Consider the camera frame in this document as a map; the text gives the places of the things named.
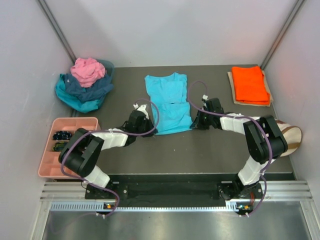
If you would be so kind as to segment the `light blue t shirt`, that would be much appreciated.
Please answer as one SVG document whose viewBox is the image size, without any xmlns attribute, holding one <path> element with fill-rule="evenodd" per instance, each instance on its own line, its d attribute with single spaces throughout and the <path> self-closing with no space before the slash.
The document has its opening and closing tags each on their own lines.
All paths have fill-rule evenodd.
<svg viewBox="0 0 320 240">
<path fill-rule="evenodd" d="M 151 109 L 154 121 L 158 121 L 157 134 L 190 131 L 193 121 L 187 102 L 187 76 L 174 72 L 169 76 L 147 75 L 144 80 L 146 92 L 156 105 Z"/>
</svg>

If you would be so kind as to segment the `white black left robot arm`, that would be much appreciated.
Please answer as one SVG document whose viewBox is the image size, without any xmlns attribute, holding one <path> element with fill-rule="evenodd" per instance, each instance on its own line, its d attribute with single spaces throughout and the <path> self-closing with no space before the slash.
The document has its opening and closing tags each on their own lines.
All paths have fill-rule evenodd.
<svg viewBox="0 0 320 240">
<path fill-rule="evenodd" d="M 158 123 L 158 119 L 152 122 L 145 110 L 138 109 L 119 127 L 94 131 L 78 128 L 58 157 L 62 174 L 87 182 L 102 198 L 113 195 L 119 199 L 110 177 L 97 166 L 101 152 L 127 147 L 137 137 L 152 137 L 158 132 Z"/>
</svg>

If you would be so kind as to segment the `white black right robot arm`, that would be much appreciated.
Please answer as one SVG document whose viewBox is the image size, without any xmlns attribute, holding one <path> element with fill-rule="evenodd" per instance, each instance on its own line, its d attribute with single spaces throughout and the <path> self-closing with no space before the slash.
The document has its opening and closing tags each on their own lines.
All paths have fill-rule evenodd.
<svg viewBox="0 0 320 240">
<path fill-rule="evenodd" d="M 245 136 L 249 158 L 231 183 L 217 185 L 221 198 L 245 198 L 254 192 L 264 172 L 275 159 L 288 150 L 276 120 L 271 115 L 248 117 L 224 112 L 218 98 L 202 96 L 203 107 L 198 110 L 191 129 L 209 130 L 210 127 Z"/>
</svg>

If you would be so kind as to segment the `dark blue t shirt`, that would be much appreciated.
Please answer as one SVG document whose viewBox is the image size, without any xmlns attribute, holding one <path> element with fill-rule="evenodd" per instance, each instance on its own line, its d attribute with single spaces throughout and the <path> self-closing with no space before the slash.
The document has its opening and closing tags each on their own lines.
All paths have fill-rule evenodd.
<svg viewBox="0 0 320 240">
<path fill-rule="evenodd" d="M 71 74 L 62 74 L 62 81 L 65 91 L 78 98 L 82 103 L 95 100 L 103 100 L 105 96 L 114 88 L 109 75 L 98 79 L 90 87 L 81 87 L 79 81 Z"/>
</svg>

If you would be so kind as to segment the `folded orange t shirt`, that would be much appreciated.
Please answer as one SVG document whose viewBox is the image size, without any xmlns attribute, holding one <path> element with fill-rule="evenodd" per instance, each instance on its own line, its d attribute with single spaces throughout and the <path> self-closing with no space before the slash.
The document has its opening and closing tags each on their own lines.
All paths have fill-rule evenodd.
<svg viewBox="0 0 320 240">
<path fill-rule="evenodd" d="M 231 74 L 235 90 L 235 100 L 244 104 L 267 106 L 270 94 L 265 86 L 265 75 L 259 66 L 250 68 L 232 67 Z"/>
</svg>

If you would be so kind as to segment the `teal plastic laundry bin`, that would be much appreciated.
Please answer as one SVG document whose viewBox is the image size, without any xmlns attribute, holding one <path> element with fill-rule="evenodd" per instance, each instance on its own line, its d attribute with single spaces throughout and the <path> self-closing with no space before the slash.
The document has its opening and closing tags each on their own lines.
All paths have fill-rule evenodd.
<svg viewBox="0 0 320 240">
<path fill-rule="evenodd" d="M 104 59 L 99 59 L 98 60 L 99 63 L 101 63 L 105 70 L 106 70 L 106 73 L 107 75 L 110 77 L 110 78 L 113 78 L 114 76 L 114 73 L 115 73 L 115 66 L 112 62 L 108 61 L 108 60 L 104 60 Z"/>
</svg>

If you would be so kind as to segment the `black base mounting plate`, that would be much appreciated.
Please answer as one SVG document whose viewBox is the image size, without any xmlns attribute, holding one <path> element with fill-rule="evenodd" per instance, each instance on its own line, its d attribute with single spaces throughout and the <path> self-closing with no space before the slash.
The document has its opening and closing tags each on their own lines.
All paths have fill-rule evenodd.
<svg viewBox="0 0 320 240">
<path fill-rule="evenodd" d="M 113 174 L 107 188 L 120 198 L 119 207 L 222 207 L 218 184 L 235 174 Z M 87 200 L 112 200 L 114 195 L 86 187 Z"/>
</svg>

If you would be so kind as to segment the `pink t shirt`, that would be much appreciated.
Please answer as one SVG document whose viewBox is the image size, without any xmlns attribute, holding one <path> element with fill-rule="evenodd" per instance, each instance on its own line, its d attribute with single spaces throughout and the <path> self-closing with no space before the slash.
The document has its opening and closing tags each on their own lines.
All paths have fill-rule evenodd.
<svg viewBox="0 0 320 240">
<path fill-rule="evenodd" d="M 70 73 L 82 88 L 90 88 L 97 80 L 104 78 L 105 67 L 94 58 L 77 58 Z"/>
</svg>

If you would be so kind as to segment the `teal t shirt in bin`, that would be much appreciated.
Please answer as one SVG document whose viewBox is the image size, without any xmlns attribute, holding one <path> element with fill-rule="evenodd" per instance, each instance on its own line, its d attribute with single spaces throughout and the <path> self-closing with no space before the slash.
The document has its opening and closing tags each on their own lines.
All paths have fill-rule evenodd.
<svg viewBox="0 0 320 240">
<path fill-rule="evenodd" d="M 62 102 L 67 104 L 72 109 L 84 114 L 92 111 L 96 111 L 102 106 L 105 98 L 102 100 L 92 100 L 92 101 L 81 102 L 77 97 L 68 94 L 66 92 L 65 84 L 62 80 L 62 75 L 64 74 L 60 74 L 59 80 L 55 85 L 55 93 Z"/>
</svg>

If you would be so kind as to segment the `pink compartment tray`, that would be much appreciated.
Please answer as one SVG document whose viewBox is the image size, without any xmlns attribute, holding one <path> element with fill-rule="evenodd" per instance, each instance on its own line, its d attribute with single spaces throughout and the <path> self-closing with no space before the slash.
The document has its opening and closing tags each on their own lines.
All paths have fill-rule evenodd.
<svg viewBox="0 0 320 240">
<path fill-rule="evenodd" d="M 59 162 L 60 152 L 52 151 L 52 147 L 56 142 L 69 142 L 69 140 L 53 140 L 53 135 L 57 131 L 68 131 L 74 136 L 76 130 L 79 128 L 93 131 L 99 130 L 100 125 L 98 119 L 95 117 L 62 117 L 53 121 L 38 169 L 38 175 L 40 177 L 49 179 L 69 178 L 61 171 L 61 164 Z"/>
</svg>

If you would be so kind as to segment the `cream canvas drawstring bag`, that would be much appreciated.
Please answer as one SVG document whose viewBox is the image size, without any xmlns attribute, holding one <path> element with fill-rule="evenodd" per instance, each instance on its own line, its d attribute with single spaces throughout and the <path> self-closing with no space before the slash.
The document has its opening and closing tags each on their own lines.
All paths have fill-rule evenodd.
<svg viewBox="0 0 320 240">
<path fill-rule="evenodd" d="M 280 157 L 286 157 L 294 153 L 301 145 L 302 131 L 298 126 L 290 125 L 286 122 L 276 120 L 276 123 L 287 142 L 287 151 L 282 153 Z"/>
</svg>

